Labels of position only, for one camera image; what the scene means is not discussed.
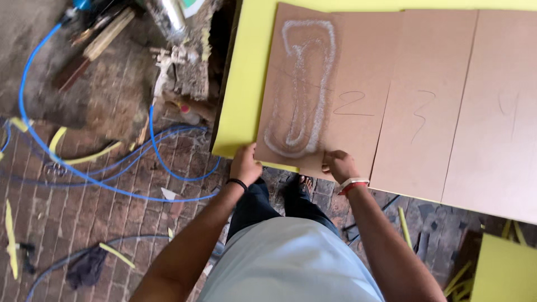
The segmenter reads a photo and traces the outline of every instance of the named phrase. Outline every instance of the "light blue t-shirt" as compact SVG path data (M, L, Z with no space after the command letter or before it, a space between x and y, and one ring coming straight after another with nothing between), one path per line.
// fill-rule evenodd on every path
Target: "light blue t-shirt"
M202 302L384 302L361 260L318 222L277 217L235 234Z

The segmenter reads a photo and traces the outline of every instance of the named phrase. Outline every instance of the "yellow foam strip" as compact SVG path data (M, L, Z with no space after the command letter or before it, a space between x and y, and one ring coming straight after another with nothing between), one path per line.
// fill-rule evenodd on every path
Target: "yellow foam strip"
M465 289L456 295L455 300L460 301L462 298L464 298L464 296L471 293L472 287L474 286L474 280L470 279L469 281L470 282L464 286Z
M399 207L399 219L401 221L401 228L403 228L404 240L407 242L408 247L410 249L412 249L412 241L410 240L410 234L408 232L407 220L404 217L402 207Z
M514 225L514 232L517 234L518 241L521 245L527 247L528 244L526 243L526 239L524 238L524 234L522 233L522 230L520 229L520 226L518 225L518 221L513 221Z
M507 236L509 235L509 229L511 228L511 222L512 222L511 219L507 219L507 221L505 222L505 225L502 231L502 238L507 239Z
M11 265L11 271L13 271L13 278L16 280L19 276L19 265L17 263L17 247L15 242L15 233L13 232L13 217L11 215L11 204L9 199L5 201L5 230L8 234L8 251Z
M455 290L459 290L460 288L466 286L471 280L466 280L466 281L463 281L457 285L455 285L454 287L450 288L449 291L445 291L445 294L444 294L444 297L449 297L449 295L454 292Z
M58 142L60 142L60 138L66 133L67 128L60 127L58 131L56 131L56 134L52 137L52 140L50 141L50 145L48 145L48 149L53 154L56 154L56 146L58 146Z
M110 253L114 254L115 256L117 256L119 259L121 259L123 262L127 263L128 266L130 266L131 268L136 268L136 266L134 265L134 263L132 263L129 259L127 259L125 256L123 256L120 252L116 251L114 248L110 247L110 246L107 246L106 244L104 243L99 243L99 247L102 248L103 250L107 250L109 251Z
M23 122L23 120L19 118L10 118L9 121L14 124L15 127L19 128L19 130L21 130L22 132L28 131L28 127L26 127L26 124Z
M453 277L453 279L451 279L451 282L447 285L446 289L444 289L444 297L447 297L447 293L451 293L452 292L452 287L455 286L455 284L457 283L457 281L459 281L459 279L462 277L462 275L464 275L464 273L470 268L471 266L471 261L468 261L465 266L462 267L462 269L455 275L455 277Z
M171 242L173 239L173 231L170 228L168 228L168 237L170 238L169 241Z
M92 154L92 155L89 155L89 156L86 156L86 157L82 157L80 159L63 160L63 161L68 165L73 165L73 164L78 164L78 163L83 163L83 162L89 162L89 161L95 160L95 159L97 159L97 158L109 153L110 151L112 151L113 149L116 149L119 146L121 146L120 141L118 141L117 143L111 145L110 147L102 150L101 152L97 152L95 154Z
M56 146L58 145L58 142L60 141L60 138L62 138L62 136L66 133L66 131L67 131L67 128L60 127L60 129L58 129L58 131L56 131L56 134L54 134L54 137L52 137L52 140L50 141L50 145L48 146L48 148L50 149L50 151L52 153L56 154ZM89 161L95 160L95 159L97 159L97 158L109 153L110 151L118 148L119 146L121 146L120 141L118 141L117 143L111 145L110 147L107 147L104 150L102 150L100 152L97 152L95 154L88 155L88 156L85 156L85 157L81 157L79 159L63 160L63 161L68 165L89 162Z

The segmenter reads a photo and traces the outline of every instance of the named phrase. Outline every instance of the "yellow foam sheet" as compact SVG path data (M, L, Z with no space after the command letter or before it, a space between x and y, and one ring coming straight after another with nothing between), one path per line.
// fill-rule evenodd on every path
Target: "yellow foam sheet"
M537 249L483 235L471 302L537 301Z
M256 140L272 29L278 0L244 0L213 154L233 157ZM325 11L398 11L403 9L537 10L531 0L287 0L285 3ZM294 167L269 166L297 171Z

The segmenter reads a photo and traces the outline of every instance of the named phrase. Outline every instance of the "hand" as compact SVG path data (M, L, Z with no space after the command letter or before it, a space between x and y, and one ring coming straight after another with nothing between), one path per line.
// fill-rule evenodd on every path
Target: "hand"
M236 178L242 181L246 186L254 183L263 172L263 166L260 162L253 159L256 151L256 143L242 146L235 153L235 158L231 163L231 172L229 178Z
M334 179L339 183L344 183L347 179L360 177L354 158L344 151L336 150L326 152L323 159L323 172L332 173Z

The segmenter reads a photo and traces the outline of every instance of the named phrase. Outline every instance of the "red and white wristband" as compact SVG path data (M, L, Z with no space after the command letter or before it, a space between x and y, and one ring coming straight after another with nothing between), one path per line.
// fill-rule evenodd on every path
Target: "red and white wristband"
M338 187L339 192L337 195L346 195L347 192L349 192L352 188L355 188L357 186L367 187L368 185L369 185L369 180L367 178L360 178L360 177L349 178Z

